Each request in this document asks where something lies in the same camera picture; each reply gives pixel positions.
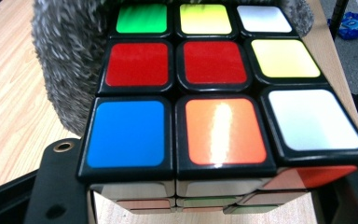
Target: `fur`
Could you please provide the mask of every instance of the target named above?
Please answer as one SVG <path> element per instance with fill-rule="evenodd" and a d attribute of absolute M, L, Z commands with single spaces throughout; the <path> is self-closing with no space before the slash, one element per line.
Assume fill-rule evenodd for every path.
<path fill-rule="evenodd" d="M 272 0 L 240 0 L 271 4 Z M 112 2 L 104 0 L 35 0 L 34 46 L 42 66 L 48 99 L 64 128 L 83 135 L 106 46 Z M 278 5 L 301 35 L 313 24 L 305 0 L 280 0 Z"/>

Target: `rubik's cube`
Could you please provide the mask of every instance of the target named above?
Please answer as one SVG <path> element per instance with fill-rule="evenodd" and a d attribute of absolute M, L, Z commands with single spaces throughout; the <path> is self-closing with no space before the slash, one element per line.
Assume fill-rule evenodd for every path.
<path fill-rule="evenodd" d="M 358 130 L 284 14 L 116 6 L 78 177 L 135 214 L 263 213 L 358 169 Z"/>

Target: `blue object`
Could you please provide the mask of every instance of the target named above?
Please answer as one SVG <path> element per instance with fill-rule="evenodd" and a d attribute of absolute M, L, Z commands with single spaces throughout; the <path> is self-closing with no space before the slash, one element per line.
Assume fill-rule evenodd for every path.
<path fill-rule="evenodd" d="M 92 168 L 158 166 L 164 160 L 164 105 L 159 101 L 105 102 L 89 140 Z"/>
<path fill-rule="evenodd" d="M 338 30 L 339 36 L 345 40 L 358 38 L 358 14 L 347 12 Z"/>

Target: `wooden surface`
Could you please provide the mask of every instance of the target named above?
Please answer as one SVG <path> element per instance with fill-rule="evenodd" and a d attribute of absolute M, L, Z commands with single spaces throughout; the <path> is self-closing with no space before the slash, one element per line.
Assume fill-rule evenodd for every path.
<path fill-rule="evenodd" d="M 0 3 L 0 185 L 37 169 L 50 143 L 75 136 L 63 129 L 46 96 L 32 44 L 32 2 Z M 316 22 L 304 41 L 358 125 L 321 5 L 318 0 L 309 2 Z M 97 202 L 100 223 L 316 223 L 309 194 L 269 213 L 246 216 L 220 212 L 136 216 L 103 198 L 97 197 Z"/>

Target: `black plastic frame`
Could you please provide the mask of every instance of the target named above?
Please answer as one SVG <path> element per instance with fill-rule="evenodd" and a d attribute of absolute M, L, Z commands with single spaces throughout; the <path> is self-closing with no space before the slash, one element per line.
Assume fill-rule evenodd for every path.
<path fill-rule="evenodd" d="M 288 38 L 265 38 L 265 37 L 261 38 L 260 37 L 260 38 L 249 38 L 245 40 L 244 48 L 246 50 L 246 53 L 248 54 L 249 61 L 252 65 L 255 75 L 255 80 L 259 84 L 263 86 L 282 86 L 282 85 L 301 86 L 301 85 L 328 84 L 328 81 L 325 78 L 321 67 L 316 63 L 315 59 L 310 54 L 310 51 L 307 48 L 307 46 L 304 45 L 301 39 L 296 39 L 296 38 L 292 38 L 292 40 L 298 40 L 304 45 L 304 47 L 306 48 L 312 60 L 315 62 L 315 65 L 318 67 L 321 74 L 318 77 L 267 77 L 265 76 L 260 68 L 258 60 L 255 56 L 254 49 L 252 47 L 252 42 L 254 40 L 288 40 Z"/>
<path fill-rule="evenodd" d="M 185 51 L 184 46 L 187 43 L 192 42 L 230 42 L 237 45 L 240 52 L 242 64 L 246 72 L 246 80 L 239 84 L 193 84 L 187 81 L 186 78 L 186 64 L 185 64 Z M 180 44 L 176 48 L 176 75 L 180 85 L 190 92 L 240 92 L 247 91 L 253 82 L 253 70 L 249 64 L 249 59 L 245 53 L 245 50 L 235 41 L 227 39 L 197 39 L 197 40 L 187 40 Z"/>
<path fill-rule="evenodd" d="M 164 44 L 168 48 L 168 81 L 162 86 L 129 86 L 129 87 L 112 87 L 106 83 L 107 68 L 109 66 L 109 59 L 112 47 L 116 44 L 147 44 L 159 43 Z M 139 93 L 144 94 L 160 94 L 172 88 L 174 83 L 174 59 L 173 59 L 173 46 L 170 42 L 163 39 L 126 39 L 126 40 L 110 40 L 105 54 L 103 56 L 103 66 L 98 80 L 97 96 L 115 96 L 115 95 L 136 95 Z"/>
<path fill-rule="evenodd" d="M 216 168 L 211 165 L 197 165 L 188 155 L 188 140 L 186 127 L 186 104 L 190 100 L 202 99 L 246 99 L 254 105 L 260 132 L 264 140 L 267 157 L 258 164 L 222 164 Z M 246 95 L 202 95 L 185 96 L 180 99 L 175 108 L 176 116 L 176 179 L 182 180 L 216 180 L 247 177 L 270 177 L 276 175 L 275 162 L 272 159 L 269 141 L 267 139 L 263 120 L 255 100 Z"/>
<path fill-rule="evenodd" d="M 226 8 L 226 12 L 228 15 L 228 20 L 231 25 L 231 33 L 227 35 L 218 35 L 218 34 L 186 34 L 182 31 L 182 23 L 181 23 L 181 17 L 180 17 L 180 6 L 184 4 L 190 4 L 190 5 L 222 5 Z M 174 17 L 174 32 L 177 36 L 179 36 L 182 39 L 197 39 L 197 38 L 225 38 L 225 39 L 236 39 L 238 37 L 239 31 L 238 31 L 238 24 L 235 19 L 234 12 L 232 11 L 232 8 L 228 6 L 228 4 L 225 3 L 208 3 L 203 2 L 199 4 L 193 4 L 193 3 L 178 3 L 173 4 L 173 17 Z"/>
<path fill-rule="evenodd" d="M 146 4 L 162 4 L 167 7 L 167 29 L 165 32 L 162 33 L 134 33 L 134 34 L 122 34 L 117 31 L 117 21 L 118 21 L 118 14 L 123 6 L 129 5 L 146 5 Z M 112 39 L 147 39 L 147 38 L 171 38 L 173 32 L 173 14 L 172 14 L 172 4 L 164 3 L 164 1 L 148 1 L 147 3 L 143 1 L 125 1 L 122 5 L 117 5 L 115 10 L 112 13 L 114 15 L 112 19 L 112 24 L 110 26 L 110 32 L 108 37 Z"/>
<path fill-rule="evenodd" d="M 249 6 L 249 5 L 239 4 L 239 5 L 235 6 L 233 8 L 233 10 L 235 11 L 237 24 L 240 27 L 240 32 L 241 32 L 241 37 L 242 38 L 249 38 L 249 37 L 254 37 L 254 38 L 258 38 L 258 37 L 288 38 L 288 39 L 300 38 L 300 36 L 298 35 L 296 29 L 293 27 L 293 24 L 289 21 L 287 16 L 283 13 L 282 9 L 280 7 L 278 7 L 278 6 L 258 6 L 258 7 L 276 7 L 276 8 L 278 8 L 282 12 L 283 16 L 286 18 L 286 20 L 289 23 L 290 27 L 292 28 L 291 32 L 289 32 L 289 33 L 251 32 L 251 31 L 246 30 L 245 27 L 243 26 L 243 23 L 242 23 L 242 20 L 241 20 L 241 15 L 238 12 L 238 7 L 241 7 L 241 6 Z"/>
<path fill-rule="evenodd" d="M 93 122 L 98 106 L 105 102 L 123 101 L 159 101 L 164 105 L 164 130 L 165 150 L 163 162 L 154 167 L 120 167 L 120 168 L 92 168 L 87 164 L 89 140 Z M 85 183 L 119 183 L 138 181 L 164 181 L 174 180 L 173 174 L 173 149 L 172 149 L 172 108 L 171 104 L 159 96 L 139 97 L 104 97 L 96 98 L 92 103 L 90 119 L 86 126 L 86 132 L 82 139 L 81 158 L 79 160 L 77 176 Z"/>
<path fill-rule="evenodd" d="M 338 105 L 342 108 L 343 113 L 348 118 L 353 129 L 358 134 L 358 129 L 354 125 L 348 112 L 343 107 L 334 91 L 327 86 L 312 87 L 269 87 L 266 88 L 260 96 L 260 103 L 263 108 L 264 117 L 269 126 L 271 144 L 275 146 L 275 161 L 279 166 L 325 166 L 325 165 L 357 165 L 358 166 L 358 148 L 353 150 L 308 150 L 294 151 L 284 143 L 278 121 L 274 117 L 272 106 L 269 102 L 269 94 L 272 91 L 303 91 L 303 90 L 325 90 L 330 91 L 336 98 Z"/>

